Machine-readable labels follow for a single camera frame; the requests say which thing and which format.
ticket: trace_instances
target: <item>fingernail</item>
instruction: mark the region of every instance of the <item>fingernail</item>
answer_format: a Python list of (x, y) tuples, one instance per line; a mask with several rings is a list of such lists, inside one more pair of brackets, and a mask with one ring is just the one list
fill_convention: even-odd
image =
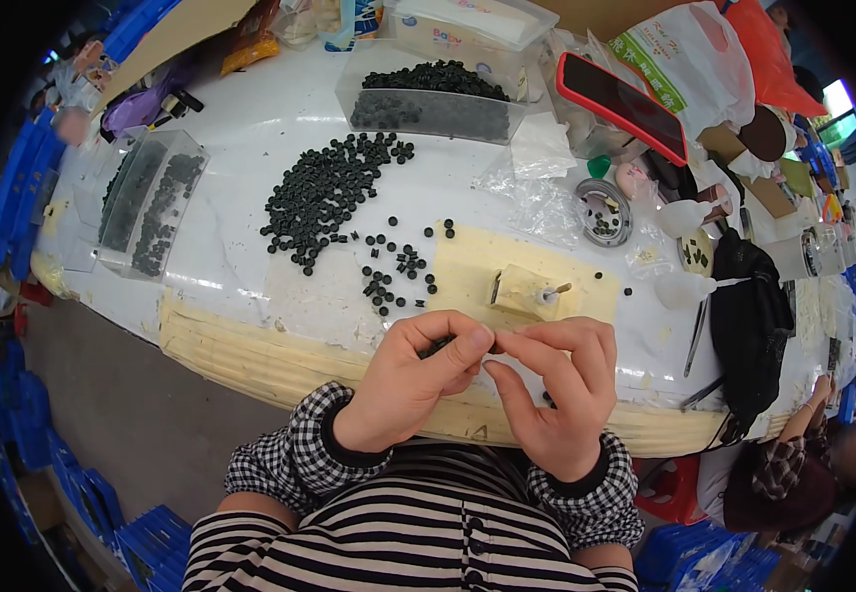
[(470, 344), (477, 349), (488, 349), (491, 347), (491, 338), (493, 331), (487, 325), (481, 325), (477, 329), (470, 332)]

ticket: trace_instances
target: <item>fluorescent light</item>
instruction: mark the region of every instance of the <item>fluorescent light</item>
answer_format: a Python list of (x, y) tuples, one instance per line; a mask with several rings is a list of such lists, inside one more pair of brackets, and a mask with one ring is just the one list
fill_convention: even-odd
[(823, 102), (825, 103), (825, 110), (833, 117), (838, 117), (853, 107), (852, 100), (848, 98), (848, 92), (841, 80), (837, 80), (823, 89)]

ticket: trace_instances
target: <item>purple plastic bag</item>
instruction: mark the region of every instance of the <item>purple plastic bag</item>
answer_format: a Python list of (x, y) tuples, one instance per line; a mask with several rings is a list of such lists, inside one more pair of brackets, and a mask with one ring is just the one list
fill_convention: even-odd
[(115, 137), (120, 137), (129, 128), (152, 125), (162, 111), (162, 99), (176, 88), (188, 84), (196, 69), (189, 61), (176, 63), (152, 88), (129, 95), (106, 109), (103, 114), (103, 129), (112, 132)]

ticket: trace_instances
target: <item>black mesh bag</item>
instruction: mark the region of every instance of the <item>black mesh bag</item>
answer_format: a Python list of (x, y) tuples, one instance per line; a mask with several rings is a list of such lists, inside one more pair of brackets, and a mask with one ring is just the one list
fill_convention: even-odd
[(714, 252), (713, 278), (753, 278), (711, 295), (711, 337), (731, 412), (720, 441), (728, 444), (742, 440), (756, 416), (777, 399), (793, 319), (773, 260), (732, 228)]

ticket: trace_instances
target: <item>black elastic cuff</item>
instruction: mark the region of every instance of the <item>black elastic cuff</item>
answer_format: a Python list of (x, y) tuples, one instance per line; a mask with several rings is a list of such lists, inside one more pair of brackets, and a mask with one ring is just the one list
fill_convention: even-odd
[(586, 477), (572, 483), (565, 483), (546, 474), (546, 483), (549, 484), (556, 495), (560, 497), (586, 497), (602, 484), (606, 474), (609, 472), (609, 455), (605, 446), (600, 445), (600, 457), (596, 460), (596, 466), (586, 474)]
[(354, 469), (371, 469), (372, 467), (377, 467), (386, 461), (388, 453), (392, 450), (391, 448), (387, 448), (382, 452), (356, 452), (354, 450), (347, 450), (336, 441), (336, 436), (332, 434), (332, 423), (336, 419), (336, 414), (349, 404), (349, 400), (338, 401), (326, 410), (321, 425), (323, 447), (326, 448), (329, 456), (336, 459), (336, 462), (345, 464), (348, 467)]

